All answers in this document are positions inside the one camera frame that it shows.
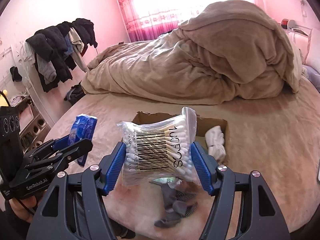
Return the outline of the left hand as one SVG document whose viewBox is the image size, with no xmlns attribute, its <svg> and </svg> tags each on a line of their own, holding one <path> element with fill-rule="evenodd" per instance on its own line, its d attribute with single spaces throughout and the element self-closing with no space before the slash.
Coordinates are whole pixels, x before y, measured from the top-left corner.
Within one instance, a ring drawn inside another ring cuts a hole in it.
<svg viewBox="0 0 320 240">
<path fill-rule="evenodd" d="M 35 212 L 34 209 L 39 206 L 44 194 L 45 191 L 38 192 L 34 196 L 28 197 L 23 200 L 12 198 L 11 200 L 9 200 L 9 203 L 15 215 L 19 219 L 31 223 Z"/>
</svg>

